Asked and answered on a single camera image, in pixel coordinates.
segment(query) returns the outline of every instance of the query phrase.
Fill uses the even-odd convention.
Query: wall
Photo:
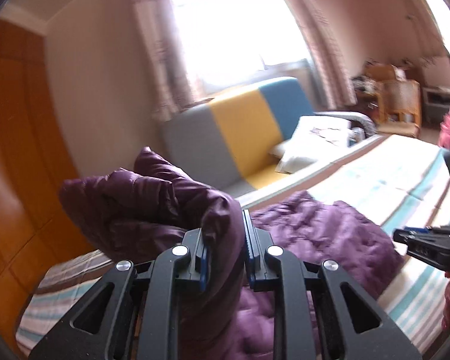
[[[162,153],[150,69],[129,0],[73,0],[48,22],[46,66],[58,122],[81,176]]]
[[[11,2],[7,2],[0,10],[0,19],[41,36],[47,33],[47,22],[45,20],[39,19],[29,11]]]
[[[419,33],[409,19],[409,10],[404,0],[362,0],[369,10],[371,18],[379,29],[384,59],[381,61],[399,64],[403,59],[409,59],[415,64],[421,64],[423,47]],[[434,64],[423,68],[427,85],[450,86],[450,61],[447,57],[437,57]]]
[[[450,87],[450,59],[448,57],[437,57],[432,64],[423,69],[427,85]]]
[[[363,0],[315,0],[330,22],[351,76],[362,71],[369,59],[383,59],[382,40]]]
[[[56,124],[43,38],[0,20],[0,334],[52,265],[92,250],[56,191],[77,173]]]

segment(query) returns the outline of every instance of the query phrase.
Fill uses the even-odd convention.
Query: curtain
[[[132,0],[155,83],[155,118],[168,121],[195,101],[171,0]]]
[[[343,54],[330,24],[313,0],[285,0],[295,15],[319,74],[321,97],[329,110],[356,104]]]

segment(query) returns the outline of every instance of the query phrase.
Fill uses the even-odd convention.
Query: bed
[[[238,201],[253,211],[308,190],[324,203],[343,200],[354,206],[389,235],[405,225],[450,224],[450,180],[441,150],[417,139],[375,135],[346,155],[315,163]],[[19,320],[20,349],[28,354],[110,266],[95,251],[52,267]],[[440,335],[446,284],[443,272],[409,258],[379,298],[421,353]]]

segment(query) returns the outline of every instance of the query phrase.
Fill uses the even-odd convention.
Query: bedroom floor
[[[439,134],[440,130],[436,128],[422,127],[419,139],[424,142],[433,143],[434,145],[436,145],[438,142]]]

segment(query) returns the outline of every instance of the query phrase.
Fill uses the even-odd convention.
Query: sheer curtain
[[[293,13],[298,25],[299,30],[296,33],[299,37],[301,33],[306,42],[305,48],[307,47],[310,50],[312,58],[308,57],[307,59],[313,61],[312,68],[317,73],[317,84],[321,92],[322,104],[329,110],[355,104],[356,97],[344,65],[343,55],[323,14],[317,9],[313,0],[284,1]],[[235,3],[242,4],[244,2],[235,0]],[[248,0],[248,3],[256,4],[257,0]],[[179,13],[176,10],[176,7],[180,5],[179,0],[132,0],[132,4],[139,31],[154,71],[157,98],[156,117],[161,121],[167,121],[174,114],[197,104],[199,97],[206,92],[197,78],[200,74],[203,74],[203,72],[200,72],[200,69],[203,68],[204,64],[210,67],[210,53],[200,56],[200,47],[195,47],[194,58],[189,58],[189,56],[185,58],[182,42],[187,44],[187,46],[193,42],[198,43],[198,46],[200,46],[200,42],[204,44],[206,41],[214,44],[217,44],[217,40],[231,42],[232,38],[236,38],[237,34],[227,33],[225,28],[220,34],[216,31],[207,31],[207,21],[211,20],[210,15],[213,15],[214,12],[210,12],[207,15],[207,7],[202,7],[204,11],[202,33],[205,33],[206,36],[197,42],[196,39],[191,39],[192,37],[187,36],[186,31],[183,31],[183,28],[186,28],[183,20],[186,20],[187,13]],[[227,13],[215,12],[215,14],[226,15]],[[182,21],[180,23],[180,30],[182,31],[179,31],[177,19]],[[267,20],[267,17],[262,17],[260,22],[263,23],[264,20]],[[266,38],[273,38],[273,36],[270,36],[270,33],[275,28],[283,26],[284,23],[274,23],[269,20],[267,36],[253,33],[253,26],[249,24],[244,22],[244,28],[247,28],[247,30],[239,35],[244,38],[250,37],[250,42],[235,42],[237,49],[233,55],[230,52],[223,52],[224,50],[219,46],[214,49],[214,58],[220,58],[221,63],[216,64],[219,68],[209,68],[206,72],[210,80],[226,81],[226,84],[231,86],[239,73],[241,73],[240,70],[260,70],[260,66],[274,63],[275,55],[273,52],[269,52],[268,54],[270,55],[258,52],[255,57],[241,61],[239,59],[240,54],[245,55],[245,53],[240,53],[239,51],[240,47],[247,47],[248,49],[250,47],[258,48],[260,42],[263,42]],[[309,56],[308,50],[302,54]]]
[[[196,98],[183,59],[171,0],[131,0],[150,57],[155,83],[155,117],[168,121]]]

